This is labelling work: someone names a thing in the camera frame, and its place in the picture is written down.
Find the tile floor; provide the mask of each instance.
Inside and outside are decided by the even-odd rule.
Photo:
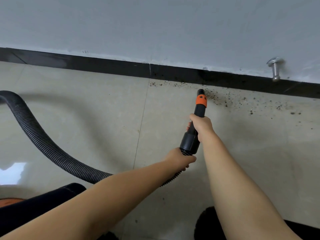
[[[235,159],[288,220],[320,228],[320,101],[231,88],[0,62],[1,90],[29,105],[49,136],[110,173],[160,161],[179,146],[197,89]],[[30,198],[80,179],[40,153],[0,106],[0,198]],[[122,240],[188,240],[213,205],[197,162],[146,198],[114,229]]]

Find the vacuum cleaner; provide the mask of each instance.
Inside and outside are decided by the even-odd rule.
[[[50,161],[64,171],[92,184],[112,175],[111,173],[100,171],[78,161],[58,147],[58,145],[55,144],[42,129],[25,101],[18,94],[11,91],[0,91],[0,101],[6,102],[22,130],[26,133],[32,143],[49,158]],[[195,101],[194,114],[199,117],[204,117],[206,107],[207,97],[204,90],[199,89]],[[180,150],[183,155],[190,156],[197,153],[199,144],[198,132],[191,122],[189,130],[184,134],[181,141]],[[181,171],[175,173],[174,176],[165,181],[162,186],[171,182],[180,173]]]

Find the black baseboard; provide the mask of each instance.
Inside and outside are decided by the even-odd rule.
[[[320,84],[166,65],[0,48],[0,61],[320,99]]]

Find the white wall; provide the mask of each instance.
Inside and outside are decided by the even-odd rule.
[[[1,0],[0,47],[320,83],[320,0]]]

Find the hand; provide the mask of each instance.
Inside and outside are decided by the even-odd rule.
[[[208,117],[198,117],[195,114],[190,114],[190,119],[193,122],[193,126],[194,128],[197,130],[198,132],[198,140],[200,142],[203,141],[203,139],[210,134],[215,134],[214,129],[212,128],[212,123],[211,120]],[[188,130],[190,128],[191,122],[189,122],[186,130]]]
[[[177,147],[172,149],[164,158],[165,161],[171,163],[174,167],[175,172],[185,171],[186,168],[189,167],[190,163],[194,163],[196,161],[195,156],[185,156],[182,154],[181,150]]]

